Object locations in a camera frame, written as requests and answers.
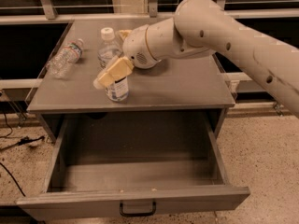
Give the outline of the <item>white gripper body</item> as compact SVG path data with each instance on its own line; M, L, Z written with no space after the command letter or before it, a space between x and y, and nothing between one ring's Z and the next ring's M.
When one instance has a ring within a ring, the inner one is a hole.
M123 54L140 69L150 69L155 66L159 60L156 60L151 54L147 44L147 31L149 26L143 25L135 28L124 39L122 50Z

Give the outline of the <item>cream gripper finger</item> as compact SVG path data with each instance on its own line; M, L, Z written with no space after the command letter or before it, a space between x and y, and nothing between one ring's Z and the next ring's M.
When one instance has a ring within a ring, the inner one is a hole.
M132 74L134 65L125 56L114 56L107 63L100 62L101 71L93 81L96 89L107 88L115 81L119 81Z
M124 41L128 35L131 33L131 30L119 30L116 32L116 35L121 41Z

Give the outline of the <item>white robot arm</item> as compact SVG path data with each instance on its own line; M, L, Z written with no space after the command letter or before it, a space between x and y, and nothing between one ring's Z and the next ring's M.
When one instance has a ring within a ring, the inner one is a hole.
M122 50L97 75L96 88L131 75L135 67L216 51L299 117L299 49L243 25L212 0L183 0L172 18L131 31Z

